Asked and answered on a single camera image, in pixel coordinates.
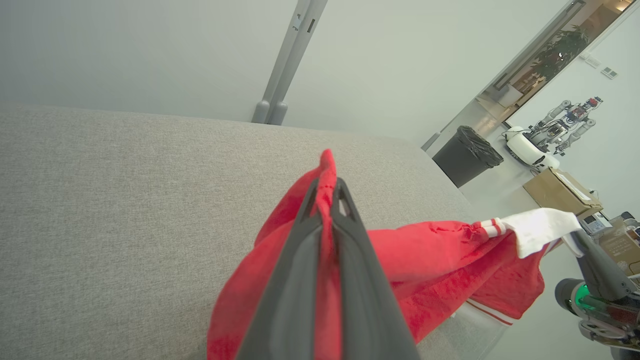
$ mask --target box flap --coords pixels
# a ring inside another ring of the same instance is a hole
[[[581,203],[587,206],[591,206],[593,208],[601,208],[602,204],[599,200],[596,200],[591,197],[589,194],[589,190],[585,189],[576,179],[574,179],[570,174],[566,172],[562,172],[556,169],[550,169],[553,174],[562,182],[569,191],[571,191],[576,199],[578,199]]]

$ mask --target gray fabric surface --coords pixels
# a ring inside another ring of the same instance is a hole
[[[395,139],[12,104],[0,126],[3,359],[204,358],[216,296],[325,148],[368,229],[480,220]],[[424,358],[468,342],[445,325]]]

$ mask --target red fabric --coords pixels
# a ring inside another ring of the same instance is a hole
[[[296,181],[282,198],[260,230],[254,249],[220,293],[207,334],[208,360],[235,357],[292,222],[317,177],[316,208],[322,215],[324,231],[315,354],[316,359],[340,359],[339,266],[329,231],[336,171],[333,156],[326,150],[320,166]],[[502,314],[520,318],[544,289],[538,270],[543,251],[518,259],[516,237],[511,231],[490,238],[479,222],[448,221],[368,234],[416,343],[470,297]]]

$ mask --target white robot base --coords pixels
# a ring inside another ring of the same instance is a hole
[[[548,152],[542,152],[522,132],[524,128],[514,126],[509,129],[505,135],[507,138],[507,147],[517,156],[520,161],[540,170],[546,168],[559,168],[560,161]]]

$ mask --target black trash bag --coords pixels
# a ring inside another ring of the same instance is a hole
[[[454,137],[464,144],[487,168],[496,167],[504,161],[504,158],[498,154],[491,144],[478,135],[470,126],[460,126]]]

